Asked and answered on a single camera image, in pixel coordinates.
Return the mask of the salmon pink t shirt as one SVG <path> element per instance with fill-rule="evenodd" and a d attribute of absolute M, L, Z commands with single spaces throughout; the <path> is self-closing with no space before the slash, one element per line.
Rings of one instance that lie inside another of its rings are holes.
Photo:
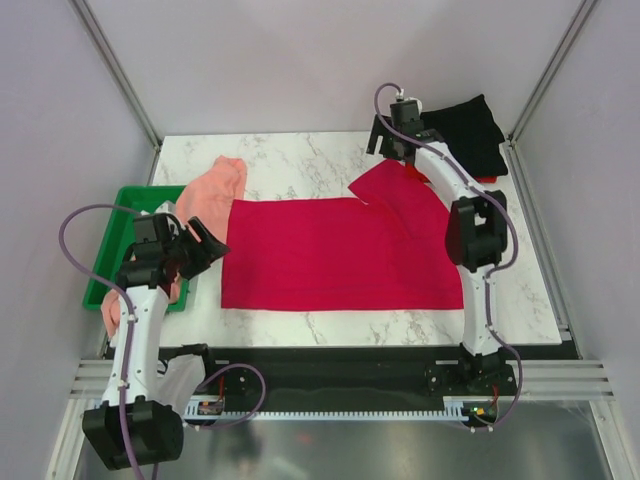
<path fill-rule="evenodd" d="M 241 158 L 219 156 L 208 171 L 184 188 L 175 204 L 176 217 L 183 225 L 197 217 L 217 240 L 226 244 L 232 203 L 244 198 L 246 180 L 247 166 Z M 171 285 L 170 304 L 179 299 L 182 283 L 182 278 L 176 275 Z M 100 310 L 111 339 L 117 333 L 121 315 L 119 294 L 115 290 L 105 295 Z"/>

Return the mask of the magenta polo shirt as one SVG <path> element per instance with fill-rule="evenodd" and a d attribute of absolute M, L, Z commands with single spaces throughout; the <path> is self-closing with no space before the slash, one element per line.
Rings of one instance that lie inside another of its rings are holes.
<path fill-rule="evenodd" d="M 445 251 L 449 212 L 393 160 L 353 181 L 351 196 L 237 200 L 221 305 L 272 311 L 458 310 Z"/>

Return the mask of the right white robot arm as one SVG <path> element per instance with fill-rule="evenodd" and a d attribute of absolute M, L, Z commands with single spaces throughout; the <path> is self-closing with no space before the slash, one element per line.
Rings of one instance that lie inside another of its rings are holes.
<path fill-rule="evenodd" d="M 496 331 L 495 275 L 510 267 L 503 255 L 518 252 L 518 239 L 505 194 L 480 184 L 507 174 L 500 154 L 505 137 L 483 96 L 425 112 L 417 99 L 397 92 L 389 110 L 375 114 L 367 151 L 407 166 L 425 161 L 426 176 L 449 211 L 445 251 L 462 281 L 458 359 L 428 364 L 428 390 L 441 396 L 511 393 L 512 350 Z"/>

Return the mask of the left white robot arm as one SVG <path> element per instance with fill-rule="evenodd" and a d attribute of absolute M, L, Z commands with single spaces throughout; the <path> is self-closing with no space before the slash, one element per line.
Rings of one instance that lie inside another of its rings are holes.
<path fill-rule="evenodd" d="M 189 348 L 158 374 L 162 322 L 175 280 L 191 280 L 230 249 L 198 217 L 171 213 L 133 221 L 134 241 L 115 274 L 120 323 L 111 375 L 82 429 L 109 470 L 174 461 L 183 449 L 183 415 L 191 393 L 208 393 L 219 369 Z"/>

